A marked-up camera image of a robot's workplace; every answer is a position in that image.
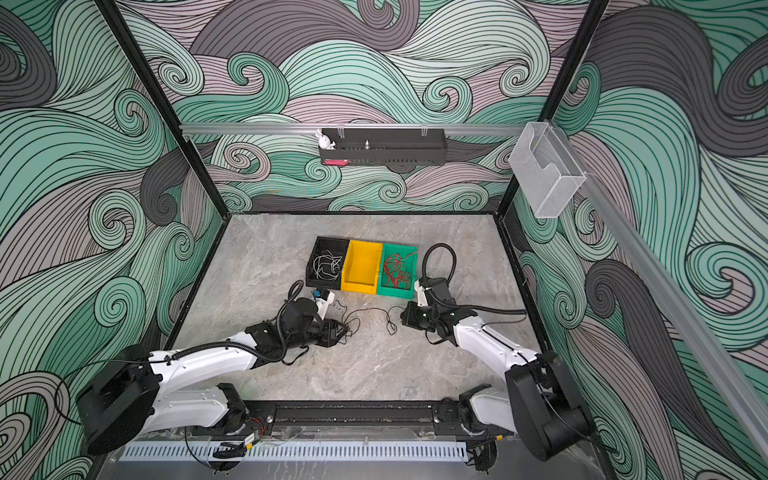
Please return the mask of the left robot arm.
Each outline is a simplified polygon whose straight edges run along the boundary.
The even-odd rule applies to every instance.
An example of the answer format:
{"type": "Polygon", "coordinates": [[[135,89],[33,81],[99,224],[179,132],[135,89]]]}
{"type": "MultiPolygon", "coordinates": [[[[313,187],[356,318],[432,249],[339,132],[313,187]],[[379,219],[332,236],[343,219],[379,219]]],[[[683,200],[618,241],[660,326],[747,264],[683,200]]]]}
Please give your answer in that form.
{"type": "Polygon", "coordinates": [[[223,340],[155,351],[131,345],[106,361],[76,397],[87,454],[106,455],[140,435],[170,428],[239,431],[249,415],[233,385],[191,387],[233,372],[286,364],[292,349],[305,354],[312,346],[330,348],[344,340],[348,325],[326,316],[334,294],[321,289],[304,298],[303,286],[302,281],[291,286],[272,319],[223,340]]]}

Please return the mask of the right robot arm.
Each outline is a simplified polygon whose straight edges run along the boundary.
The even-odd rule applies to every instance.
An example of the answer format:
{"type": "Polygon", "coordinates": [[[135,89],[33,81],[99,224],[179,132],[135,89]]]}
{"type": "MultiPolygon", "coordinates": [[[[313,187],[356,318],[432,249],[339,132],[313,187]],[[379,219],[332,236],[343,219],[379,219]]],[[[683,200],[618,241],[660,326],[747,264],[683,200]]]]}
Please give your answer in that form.
{"type": "Polygon", "coordinates": [[[564,361],[552,351],[537,352],[505,337],[497,323],[482,319],[490,307],[455,300],[451,280],[423,274],[401,322],[435,335],[437,344],[472,354],[503,380],[501,388],[485,383],[459,397],[459,424],[476,447],[511,434],[545,461],[580,441],[592,441],[592,415],[564,361]]]}

